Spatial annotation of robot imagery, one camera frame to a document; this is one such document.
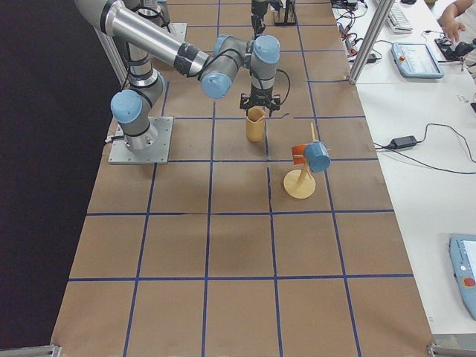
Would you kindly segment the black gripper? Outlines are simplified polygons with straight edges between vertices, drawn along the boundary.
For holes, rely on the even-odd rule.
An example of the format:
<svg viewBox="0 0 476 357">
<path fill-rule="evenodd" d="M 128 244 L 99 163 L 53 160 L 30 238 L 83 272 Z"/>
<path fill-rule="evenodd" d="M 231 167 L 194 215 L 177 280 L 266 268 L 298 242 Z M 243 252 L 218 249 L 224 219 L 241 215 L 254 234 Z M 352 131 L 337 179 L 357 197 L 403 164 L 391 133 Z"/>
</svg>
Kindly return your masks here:
<svg viewBox="0 0 476 357">
<path fill-rule="evenodd" d="M 251 25 L 254 32 L 254 39 L 260 36 L 265 30 L 264 16 L 251 14 Z M 259 96 L 257 94 L 245 94 L 240 96 L 239 108 L 248 112 L 251 108 L 259 106 L 266 107 L 269 114 L 280 109 L 280 95 Z"/>
</svg>

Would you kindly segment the person hand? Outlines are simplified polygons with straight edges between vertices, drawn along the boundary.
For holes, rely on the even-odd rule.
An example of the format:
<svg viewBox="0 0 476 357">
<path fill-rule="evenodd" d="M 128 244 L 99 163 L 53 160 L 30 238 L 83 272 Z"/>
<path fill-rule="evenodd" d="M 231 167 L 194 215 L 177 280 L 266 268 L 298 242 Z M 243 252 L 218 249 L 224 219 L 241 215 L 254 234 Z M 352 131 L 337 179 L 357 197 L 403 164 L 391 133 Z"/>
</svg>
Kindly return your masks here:
<svg viewBox="0 0 476 357">
<path fill-rule="evenodd" d="M 456 18 L 465 11 L 464 4 L 453 2 L 442 13 L 438 19 L 444 34 L 452 41 L 460 41 L 460 32 L 465 31 L 466 27 L 463 23 L 458 22 Z"/>
</svg>

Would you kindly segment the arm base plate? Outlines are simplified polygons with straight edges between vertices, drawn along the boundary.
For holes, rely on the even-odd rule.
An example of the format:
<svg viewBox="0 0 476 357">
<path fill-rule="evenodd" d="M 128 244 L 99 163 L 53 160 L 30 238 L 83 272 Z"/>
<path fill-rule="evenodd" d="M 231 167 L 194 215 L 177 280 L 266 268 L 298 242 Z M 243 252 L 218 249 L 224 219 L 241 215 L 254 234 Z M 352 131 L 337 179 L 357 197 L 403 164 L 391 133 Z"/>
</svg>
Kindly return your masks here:
<svg viewBox="0 0 476 357">
<path fill-rule="evenodd" d="M 173 117 L 149 117 L 149 129 L 141 136 L 125 135 L 117 127 L 109 153 L 110 164 L 167 164 Z"/>
</svg>

